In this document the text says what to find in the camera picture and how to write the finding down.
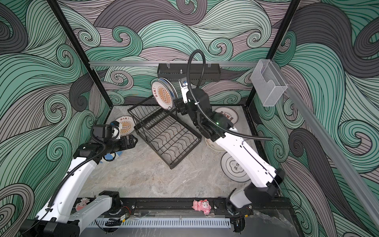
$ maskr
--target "patterned wallpaper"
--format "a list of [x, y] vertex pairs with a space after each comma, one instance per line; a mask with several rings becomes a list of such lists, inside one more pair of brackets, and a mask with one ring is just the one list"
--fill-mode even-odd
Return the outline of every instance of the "patterned wallpaper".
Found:
[[[290, 0], [59, 0], [90, 60], [187, 60], [201, 49], [210, 61], [265, 58]], [[157, 67], [98, 67], [114, 104], [151, 92]], [[202, 88], [212, 104], [245, 104], [251, 68], [222, 68]]]
[[0, 236], [14, 237], [109, 107], [45, 0], [0, 3]]
[[[295, 13], [275, 55], [290, 84], [379, 197], [379, 1], [322, 0]], [[305, 236], [379, 236], [370, 217], [284, 94], [254, 98], [264, 148], [287, 172], [282, 193]]]

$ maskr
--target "pink toy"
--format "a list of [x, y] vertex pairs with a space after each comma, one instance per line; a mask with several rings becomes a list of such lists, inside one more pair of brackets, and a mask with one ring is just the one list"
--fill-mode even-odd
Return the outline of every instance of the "pink toy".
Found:
[[193, 200], [192, 208], [195, 211], [203, 211], [206, 215], [208, 215], [211, 211], [211, 206], [209, 205], [209, 202], [206, 199], [200, 201]]

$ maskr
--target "gray floor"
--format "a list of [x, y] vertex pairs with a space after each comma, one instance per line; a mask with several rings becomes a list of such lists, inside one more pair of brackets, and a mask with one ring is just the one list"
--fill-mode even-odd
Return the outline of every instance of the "gray floor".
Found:
[[[128, 115], [126, 106], [113, 108], [107, 123]], [[250, 133], [242, 107], [230, 106], [238, 116], [235, 127]], [[180, 118], [192, 125], [188, 115]], [[113, 162], [101, 163], [91, 173], [79, 197], [94, 197], [104, 190], [118, 191], [120, 197], [139, 198], [202, 198], [227, 197], [234, 188], [246, 186], [230, 180], [220, 166], [224, 152], [216, 152], [201, 143], [174, 169], [168, 165], [136, 134], [135, 148], [126, 150]], [[254, 141], [248, 144], [256, 150]]]

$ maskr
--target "black metal basket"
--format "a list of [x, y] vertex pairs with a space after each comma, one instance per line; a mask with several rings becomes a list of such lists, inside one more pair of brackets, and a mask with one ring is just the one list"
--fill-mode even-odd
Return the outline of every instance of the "black metal basket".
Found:
[[137, 134], [173, 169], [201, 142], [201, 135], [178, 118], [176, 109], [144, 104], [148, 99], [128, 112], [136, 120]]

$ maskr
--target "horizontal metal bar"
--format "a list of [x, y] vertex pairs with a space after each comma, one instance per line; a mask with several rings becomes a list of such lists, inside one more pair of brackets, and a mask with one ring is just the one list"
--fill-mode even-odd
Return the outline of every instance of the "horizontal metal bar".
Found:
[[[132, 61], [132, 60], [99, 60], [89, 61], [91, 67], [158, 67], [160, 63], [187, 63], [187, 61]], [[203, 63], [202, 61], [192, 61], [192, 63]], [[216, 63], [220, 67], [255, 67], [258, 61], [238, 62], [238, 61], [208, 61], [207, 64]]]

